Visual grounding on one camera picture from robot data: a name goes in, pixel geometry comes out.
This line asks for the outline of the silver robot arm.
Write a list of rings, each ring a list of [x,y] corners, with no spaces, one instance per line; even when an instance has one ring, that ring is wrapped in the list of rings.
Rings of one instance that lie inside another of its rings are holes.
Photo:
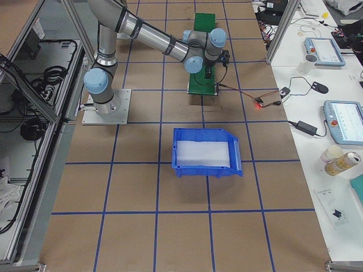
[[[89,93],[88,104],[81,107],[84,124],[114,125],[128,120],[131,90],[112,87],[118,35],[181,62],[190,74],[188,94],[219,94],[214,67],[221,63],[227,68],[230,55],[225,49],[227,34],[216,26],[214,14],[196,13],[193,28],[177,38],[132,13],[125,1],[89,1],[88,5],[98,21],[98,36],[95,63],[83,77]]]

